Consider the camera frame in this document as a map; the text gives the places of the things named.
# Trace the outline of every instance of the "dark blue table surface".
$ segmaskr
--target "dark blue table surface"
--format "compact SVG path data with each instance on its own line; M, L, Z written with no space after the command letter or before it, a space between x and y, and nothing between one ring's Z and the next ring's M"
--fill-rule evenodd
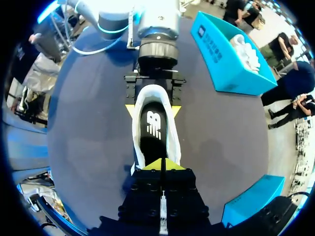
M210 220L217 223L224 204L267 173L267 125L259 97L214 90L191 26L181 20L175 69L187 83L175 122L181 165L193 169ZM118 219L128 188L133 143L124 75L136 52L125 49L126 41L127 34L112 50L92 56L71 51L50 104L48 151L56 190L82 229L98 227L101 215ZM75 45L92 51L108 42L89 27Z

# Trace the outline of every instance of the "yellow triangle marker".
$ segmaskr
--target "yellow triangle marker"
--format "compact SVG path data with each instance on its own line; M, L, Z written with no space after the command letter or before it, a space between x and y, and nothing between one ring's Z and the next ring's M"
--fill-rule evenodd
M143 168L143 170L148 171L148 170L155 169L157 171L160 171L161 170L161 161L162 161L162 159L159 158L155 162L153 162L150 165L148 165L145 168ZM170 170L173 170L173 169L175 169L175 170L185 170L184 167L181 167L181 166L175 164L173 161L171 161L168 158L165 159L165 163L166 163L166 170L167 171L170 171Z
M129 114L131 115L131 117L132 117L132 114L133 114L133 110L134 110L134 105L125 105L126 106L126 108L127 108L127 110L128 110L128 112L129 112Z
M172 111L173 111L173 116L175 118L175 116L177 115L177 113L179 112L180 108L182 106L172 106Z
M125 105L129 114L131 115L132 117L132 114L133 114L133 110L134 110L134 105L131 105L131 104L128 104L128 105ZM173 112L173 116L175 118L175 116L177 115L177 113L179 112L179 110L181 109L182 106L172 106L172 112Z

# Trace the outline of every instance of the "cable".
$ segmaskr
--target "cable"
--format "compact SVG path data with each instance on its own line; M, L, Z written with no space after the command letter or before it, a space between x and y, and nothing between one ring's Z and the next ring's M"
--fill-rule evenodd
M50 18L51 18L51 20L52 20L52 22L53 22L53 25L54 25L54 27L55 27L57 33L59 34L59 37L61 38L61 40L63 41L63 43L65 44L65 46L68 48L68 50L70 51L69 45L68 45L67 41L65 40L65 38L63 37L63 34L60 32L60 29L58 28L58 26L57 26L57 24L56 24L56 21L55 21L55 18L54 18L54 16L53 16L52 13L50 13Z
M128 16L128 41L127 41L127 48L132 47L133 45L133 11L134 5L131 8Z
M67 7L68 7L68 0L66 0L66 2L65 2L65 9L63 10L63 8L62 8L62 10L63 10L63 15L64 15L64 22L65 22L65 24L64 24L65 34L66 34L67 39L68 39L68 41L69 41L69 43L70 43L70 46L71 46L72 49L73 49L75 52L77 52L78 54L81 54L81 55L84 55L84 56L88 56L88 55L94 55L94 54L97 54L97 53L101 53L101 52L104 52L104 51L106 51L106 50L112 48L114 45L116 45L116 44L120 41L121 37L118 38L118 39L116 39L112 44L106 46L105 48L102 48L102 49L99 49L99 50L95 50L95 51L91 51L91 52L85 52L85 51L82 51L82 50L80 50L80 49L77 49L77 48L72 44L72 42L71 42L71 40L70 40L70 36L69 36Z
M307 196L307 197L310 196L310 194L307 193L307 192L296 192L296 193L292 193L290 196L288 196L288 198L292 198L292 197L294 197L294 196L296 196L296 195L305 195L305 196Z

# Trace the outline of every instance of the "blue box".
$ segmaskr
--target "blue box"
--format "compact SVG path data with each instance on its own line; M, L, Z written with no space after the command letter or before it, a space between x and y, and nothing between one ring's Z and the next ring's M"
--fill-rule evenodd
M212 15L198 12L191 34L207 64L216 91L260 95L277 86L277 81L259 49L239 28ZM230 40L237 34L256 49L260 63L256 74L244 68Z
M231 228L252 217L275 197L280 196L284 177L264 175L244 193L224 206L222 223Z

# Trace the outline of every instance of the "white cable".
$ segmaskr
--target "white cable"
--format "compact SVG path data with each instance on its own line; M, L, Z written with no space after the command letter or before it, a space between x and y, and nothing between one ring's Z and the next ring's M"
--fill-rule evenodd
M127 47L132 47L132 44L133 44L133 11L134 11L134 5L132 6L131 11L129 12L129 17L128 17Z
M116 45L116 44L120 41L121 37L118 38L118 39L116 39L112 44L106 46L105 48L102 48L102 49L99 49L99 50L95 50L95 51L91 51L91 52L85 52L85 51L82 51L82 50L80 50L80 49L77 49L77 48L72 44L72 42L71 42L71 40L70 40L70 36L69 36L67 7L68 7L68 0L66 0L66 2L65 2L65 9L64 9L64 11L63 11L63 15L64 15L64 28L65 28L65 34L66 34L67 39L68 39L68 41L69 41L69 43L70 43L70 46L72 47L72 49L73 49L75 52L77 52L77 53L79 53L79 54L81 54L81 55L85 55L85 56L94 55L94 54L101 53L101 52L104 52L104 51L106 51L106 50L112 48L114 45Z

